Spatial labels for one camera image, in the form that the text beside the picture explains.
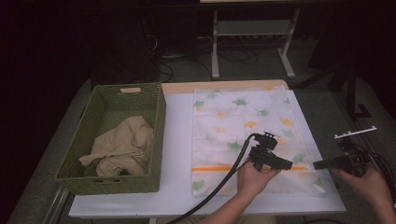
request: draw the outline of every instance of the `gray carpet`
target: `gray carpet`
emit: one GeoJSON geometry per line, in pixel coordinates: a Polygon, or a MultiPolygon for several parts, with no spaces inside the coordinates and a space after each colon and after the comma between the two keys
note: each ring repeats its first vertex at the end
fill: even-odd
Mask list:
{"type": "MultiPolygon", "coordinates": [[[[284,73],[282,64],[277,57],[276,47],[279,43],[263,44],[254,49],[258,55],[256,63],[231,62],[226,58],[219,58],[220,80],[245,80],[245,79],[284,79],[289,85],[298,84],[313,76],[318,70],[307,68],[310,55],[315,47],[315,40],[294,40],[290,46],[290,63],[296,73],[297,78],[288,79],[284,73]]],[[[224,51],[223,55],[231,53],[233,56],[243,57],[244,53],[239,51],[224,51]]],[[[165,62],[174,72],[177,82],[187,81],[209,81],[210,74],[210,54],[203,54],[193,59],[183,59],[172,62],[165,62]]],[[[369,85],[358,80],[357,101],[364,104],[372,114],[372,118],[359,119],[353,122],[345,113],[343,98],[341,93],[327,91],[326,86],[330,77],[325,77],[312,86],[304,90],[296,90],[295,94],[304,112],[304,116],[315,138],[318,148],[323,158],[330,158],[340,155],[340,149],[335,144],[333,136],[336,133],[366,129],[372,125],[378,131],[367,133],[365,139],[368,144],[390,159],[393,170],[395,167],[396,148],[396,122],[377,101],[375,93],[369,85]]],[[[160,77],[160,81],[168,79],[166,75],[160,77]]],[[[78,118],[87,104],[90,95],[89,80],[81,87],[74,101],[69,106],[64,119],[59,125],[58,130],[53,135],[51,142],[44,154],[41,162],[37,166],[34,175],[9,220],[9,224],[24,223],[43,223],[46,214],[51,206],[54,194],[58,185],[53,178],[61,163],[64,153],[73,137],[74,131],[78,126],[78,118]]],[[[333,178],[338,186],[340,195],[346,205],[347,212],[343,214],[315,215],[315,216],[292,216],[277,217],[277,222],[304,223],[315,218],[332,218],[344,223],[375,223],[374,214],[370,208],[360,198],[356,197],[349,186],[333,178]]],[[[101,219],[83,220],[71,218],[67,215],[73,195],[69,196],[64,209],[58,220],[54,223],[148,223],[147,219],[101,219]]]]}

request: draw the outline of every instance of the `white metal stand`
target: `white metal stand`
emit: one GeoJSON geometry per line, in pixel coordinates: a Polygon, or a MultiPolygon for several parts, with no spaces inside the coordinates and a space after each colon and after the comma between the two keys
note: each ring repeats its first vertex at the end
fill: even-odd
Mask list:
{"type": "Polygon", "coordinates": [[[291,20],[270,21],[218,21],[218,12],[215,10],[213,19],[213,50],[212,50],[212,78],[218,79],[218,36],[231,35],[285,35],[286,42],[279,48],[278,54],[285,68],[288,78],[295,78],[287,53],[291,38],[297,24],[300,9],[296,8],[291,20]]]}

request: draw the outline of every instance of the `human hand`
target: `human hand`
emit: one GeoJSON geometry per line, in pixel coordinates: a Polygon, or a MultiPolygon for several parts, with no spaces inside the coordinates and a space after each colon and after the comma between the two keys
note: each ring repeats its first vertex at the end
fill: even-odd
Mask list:
{"type": "Polygon", "coordinates": [[[254,168],[251,161],[247,161],[246,164],[238,170],[237,194],[247,196],[250,200],[253,200],[265,189],[265,187],[267,187],[268,182],[279,173],[280,170],[270,170],[265,173],[259,172],[254,168]]]}
{"type": "Polygon", "coordinates": [[[350,175],[342,169],[332,169],[332,171],[346,181],[353,191],[370,205],[393,204],[384,177],[373,167],[367,166],[362,177],[350,175]]]}

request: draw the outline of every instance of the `crumpled fabric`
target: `crumpled fabric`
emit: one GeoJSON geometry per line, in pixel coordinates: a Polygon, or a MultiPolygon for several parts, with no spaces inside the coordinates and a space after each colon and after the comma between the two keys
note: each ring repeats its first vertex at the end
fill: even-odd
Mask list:
{"type": "MultiPolygon", "coordinates": [[[[294,171],[282,171],[263,193],[307,195],[326,191],[313,169],[283,86],[195,90],[193,108],[192,194],[212,192],[229,171],[224,167],[233,166],[248,136],[263,134],[265,130],[278,136],[273,152],[292,161],[294,171]]],[[[250,140],[245,158],[256,145],[257,142],[250,140]]],[[[235,193],[234,175],[218,194],[235,193]]]]}
{"type": "Polygon", "coordinates": [[[95,138],[91,155],[79,158],[85,167],[96,167],[98,176],[148,173],[154,131],[142,116],[129,117],[117,128],[95,138]]]}

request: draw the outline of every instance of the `beige cloth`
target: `beige cloth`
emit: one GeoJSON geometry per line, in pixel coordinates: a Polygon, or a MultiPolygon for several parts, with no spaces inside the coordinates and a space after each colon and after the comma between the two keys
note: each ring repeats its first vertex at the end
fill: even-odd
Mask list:
{"type": "Polygon", "coordinates": [[[148,172],[153,147],[153,130],[142,116],[129,117],[119,126],[98,137],[91,155],[79,158],[86,167],[95,167],[99,176],[119,175],[127,170],[131,175],[148,172]]]}
{"type": "MultiPolygon", "coordinates": [[[[156,224],[166,224],[177,217],[158,217],[156,224]]],[[[180,220],[177,224],[197,224],[205,217],[191,216],[180,220]]],[[[242,216],[236,224],[276,224],[275,216],[242,216]]]]}

